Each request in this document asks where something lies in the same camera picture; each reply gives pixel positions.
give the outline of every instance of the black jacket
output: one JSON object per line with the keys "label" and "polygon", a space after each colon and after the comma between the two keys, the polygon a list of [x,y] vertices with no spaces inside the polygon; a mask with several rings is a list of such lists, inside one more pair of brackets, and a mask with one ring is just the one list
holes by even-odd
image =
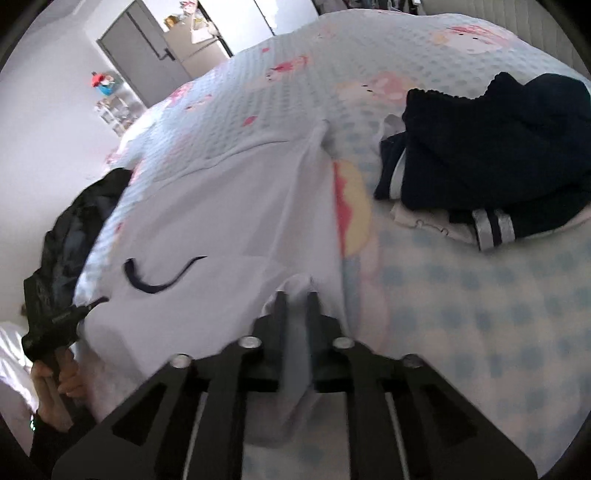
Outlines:
{"label": "black jacket", "polygon": [[41,267],[24,282],[29,320],[51,318],[72,304],[86,258],[131,173],[116,168],[84,189],[47,232]]}

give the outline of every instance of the sleeve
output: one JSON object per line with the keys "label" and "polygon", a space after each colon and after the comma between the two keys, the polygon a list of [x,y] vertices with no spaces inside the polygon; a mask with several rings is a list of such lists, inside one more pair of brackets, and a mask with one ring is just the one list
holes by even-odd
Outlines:
{"label": "sleeve", "polygon": [[76,419],[74,426],[66,433],[60,433],[35,415],[35,434],[30,458],[35,465],[51,478],[51,471],[58,459],[78,440],[96,425],[90,412],[85,412]]}

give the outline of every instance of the bedsheet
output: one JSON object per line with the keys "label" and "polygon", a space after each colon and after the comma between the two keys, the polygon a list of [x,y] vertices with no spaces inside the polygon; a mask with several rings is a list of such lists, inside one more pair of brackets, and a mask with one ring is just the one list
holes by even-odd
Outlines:
{"label": "bedsheet", "polygon": [[[196,154],[215,157],[253,129],[321,106],[351,330],[380,354],[427,358],[543,474],[591,410],[591,223],[483,254],[403,228],[390,203],[371,200],[381,169],[372,138],[388,114],[402,114],[408,89],[474,98],[500,71],[522,83],[555,72],[591,87],[507,30],[456,14],[336,12],[242,52],[150,110],[152,125],[117,153],[113,166],[134,168],[134,178],[89,256],[76,302],[100,296],[118,232],[153,182]],[[131,387],[109,366],[93,369],[96,385],[114,385],[94,389],[95,412],[106,414]],[[322,399],[282,449],[248,447],[245,477],[346,478],[340,402]]]}

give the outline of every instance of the door handle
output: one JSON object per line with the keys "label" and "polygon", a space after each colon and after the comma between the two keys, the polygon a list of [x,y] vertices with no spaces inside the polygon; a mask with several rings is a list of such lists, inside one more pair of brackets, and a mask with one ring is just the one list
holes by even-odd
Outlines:
{"label": "door handle", "polygon": [[162,55],[161,57],[158,57],[159,60],[164,60],[164,59],[166,59],[166,57],[169,57],[170,60],[176,61],[176,59],[174,58],[174,55],[172,54],[172,52],[169,49],[165,48],[164,52],[165,52],[164,55]]}

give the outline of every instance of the finger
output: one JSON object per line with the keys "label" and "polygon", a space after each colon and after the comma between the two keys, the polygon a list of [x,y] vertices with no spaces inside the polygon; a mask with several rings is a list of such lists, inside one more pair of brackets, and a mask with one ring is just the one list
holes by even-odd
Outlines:
{"label": "finger", "polygon": [[76,387],[66,394],[70,398],[86,398],[86,387]]}
{"label": "finger", "polygon": [[72,362],[60,371],[60,383],[67,381],[71,377],[78,375],[79,366],[77,362]]}
{"label": "finger", "polygon": [[80,375],[76,375],[75,377],[68,378],[65,382],[62,382],[58,387],[57,391],[59,393],[68,393],[71,392],[78,387],[84,386],[84,381]]}
{"label": "finger", "polygon": [[53,406],[53,397],[51,396],[48,382],[53,382],[53,379],[51,377],[32,377],[32,380],[33,387],[35,387],[35,392],[37,392],[37,397],[39,398],[39,405],[51,409]]}
{"label": "finger", "polygon": [[78,363],[74,360],[74,354],[69,348],[58,348],[56,360],[60,366],[60,381],[73,377],[78,373]]}
{"label": "finger", "polygon": [[31,378],[52,377],[53,371],[42,361],[37,360],[31,368]]}
{"label": "finger", "polygon": [[56,360],[60,370],[67,370],[74,363],[74,353],[69,348],[59,347],[56,349]]}

